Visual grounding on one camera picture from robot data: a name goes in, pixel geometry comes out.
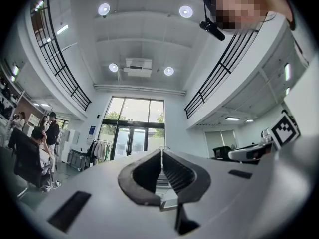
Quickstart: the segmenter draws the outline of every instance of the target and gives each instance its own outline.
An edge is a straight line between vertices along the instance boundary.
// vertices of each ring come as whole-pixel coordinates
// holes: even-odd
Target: tree
[[[117,112],[110,112],[105,118],[108,120],[118,120],[119,115]],[[120,116],[120,120],[125,120],[125,116]],[[115,128],[116,126],[114,125],[102,125],[101,134],[115,134]]]
[[[158,123],[164,123],[164,113],[161,113],[157,119]],[[152,138],[163,138],[164,137],[164,129],[155,129],[156,134],[152,136]]]

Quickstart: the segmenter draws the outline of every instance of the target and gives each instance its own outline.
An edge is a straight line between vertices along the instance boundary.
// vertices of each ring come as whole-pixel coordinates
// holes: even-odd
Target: black chair
[[[16,154],[14,173],[27,181],[27,188],[17,196],[18,198],[27,192],[30,183],[41,188],[49,181],[52,189],[52,164],[41,167],[39,145],[36,142],[15,128],[8,147],[13,149],[12,154]]]
[[[215,157],[210,159],[218,159],[218,160],[224,160],[224,161],[230,161],[230,162],[234,161],[228,157],[228,152],[231,151],[231,148],[229,146],[214,148],[213,151],[214,151]]]

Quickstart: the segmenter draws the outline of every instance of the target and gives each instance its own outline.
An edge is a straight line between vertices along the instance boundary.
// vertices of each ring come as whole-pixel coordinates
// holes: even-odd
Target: doorway
[[[147,129],[133,126],[118,128],[114,152],[114,159],[138,154],[147,150]]]

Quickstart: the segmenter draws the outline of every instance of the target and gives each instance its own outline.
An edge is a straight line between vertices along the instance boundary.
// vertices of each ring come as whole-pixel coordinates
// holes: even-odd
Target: dark hair
[[[54,118],[56,119],[56,114],[55,114],[55,112],[51,112],[51,113],[49,114],[49,116],[50,116],[50,117],[54,117]]]
[[[34,130],[32,131],[32,138],[34,138],[35,140],[42,140],[43,139],[43,134],[42,134],[42,130],[39,127],[34,128]]]
[[[24,112],[20,112],[20,114],[22,115],[23,119],[25,120],[25,113]]]
[[[46,118],[46,121],[48,121],[48,116],[47,115],[43,116],[41,123],[40,123],[40,127],[44,127],[44,123],[45,123],[44,118]]]

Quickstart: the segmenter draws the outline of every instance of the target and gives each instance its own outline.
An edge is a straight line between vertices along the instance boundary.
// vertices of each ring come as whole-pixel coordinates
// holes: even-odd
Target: sign
[[[299,136],[299,132],[287,114],[282,113],[270,130],[277,149]]]
[[[93,142],[93,135],[95,131],[95,126],[91,126],[90,131],[89,131],[89,136],[87,138],[87,142],[92,143]]]

